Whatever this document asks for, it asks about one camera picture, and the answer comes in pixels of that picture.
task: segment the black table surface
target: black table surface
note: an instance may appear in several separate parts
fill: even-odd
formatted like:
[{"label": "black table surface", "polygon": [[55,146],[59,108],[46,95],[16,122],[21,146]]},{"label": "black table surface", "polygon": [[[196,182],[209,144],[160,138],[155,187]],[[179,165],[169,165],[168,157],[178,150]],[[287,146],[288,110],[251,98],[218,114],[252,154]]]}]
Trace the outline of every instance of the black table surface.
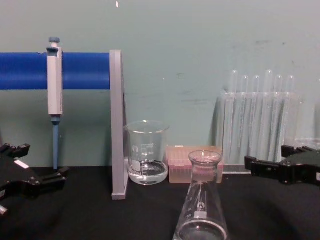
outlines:
[{"label": "black table surface", "polygon": [[[188,188],[129,181],[112,200],[111,167],[73,167],[63,191],[2,201],[0,240],[172,240]],[[218,189],[231,240],[320,240],[319,187],[224,175]]]}]

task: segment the blue tube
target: blue tube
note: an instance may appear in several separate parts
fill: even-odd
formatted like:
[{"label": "blue tube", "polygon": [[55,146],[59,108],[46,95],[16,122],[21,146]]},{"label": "blue tube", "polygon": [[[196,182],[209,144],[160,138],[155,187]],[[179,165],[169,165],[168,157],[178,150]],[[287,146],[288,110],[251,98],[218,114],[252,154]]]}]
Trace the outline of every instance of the blue tube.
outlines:
[{"label": "blue tube", "polygon": [[[109,53],[64,52],[64,90],[110,90]],[[0,90],[46,90],[47,53],[0,53]]]},{"label": "blue tube", "polygon": [[51,117],[53,124],[53,169],[58,168],[58,155],[59,155],[59,123],[60,116],[53,115]]}]

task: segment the green wall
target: green wall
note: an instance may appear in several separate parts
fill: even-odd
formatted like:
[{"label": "green wall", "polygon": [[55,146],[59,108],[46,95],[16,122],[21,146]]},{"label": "green wall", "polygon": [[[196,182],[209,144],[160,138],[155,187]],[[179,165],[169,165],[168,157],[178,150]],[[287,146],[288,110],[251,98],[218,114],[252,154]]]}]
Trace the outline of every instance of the green wall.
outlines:
[{"label": "green wall", "polygon": [[[298,80],[297,136],[320,137],[318,9],[316,0],[0,0],[0,52],[42,53],[50,36],[65,52],[121,49],[128,121],[166,121],[170,145],[212,144],[216,99],[231,70],[271,68]],[[109,164],[109,98],[64,92],[62,164]],[[26,163],[50,166],[46,92],[1,91],[0,132],[3,142],[31,145]]]}]

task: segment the micropipette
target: micropipette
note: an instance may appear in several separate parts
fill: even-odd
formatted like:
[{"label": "micropipette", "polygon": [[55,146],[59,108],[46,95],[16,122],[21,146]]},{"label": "micropipette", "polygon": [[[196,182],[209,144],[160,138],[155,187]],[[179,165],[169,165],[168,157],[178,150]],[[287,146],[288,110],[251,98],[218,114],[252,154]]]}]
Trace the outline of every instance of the micropipette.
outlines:
[{"label": "micropipette", "polygon": [[58,168],[58,141],[61,115],[63,113],[62,100],[62,49],[58,46],[58,37],[49,38],[50,47],[47,47],[47,89],[48,114],[53,124],[53,169]]}]

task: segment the pipette stand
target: pipette stand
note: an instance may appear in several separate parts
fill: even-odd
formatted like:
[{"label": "pipette stand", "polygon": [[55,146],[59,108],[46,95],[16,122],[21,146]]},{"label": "pipette stand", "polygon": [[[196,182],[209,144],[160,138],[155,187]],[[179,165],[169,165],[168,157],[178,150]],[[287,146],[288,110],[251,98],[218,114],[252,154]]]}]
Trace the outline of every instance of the pipette stand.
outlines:
[{"label": "pipette stand", "polygon": [[[64,90],[110,90],[112,199],[124,200],[129,178],[122,52],[63,52],[62,58]],[[47,53],[0,53],[0,74],[0,90],[47,90]]]},{"label": "pipette stand", "polygon": [[126,199],[128,185],[128,154],[124,126],[127,124],[122,54],[110,51],[110,98],[112,136],[112,199]]}]

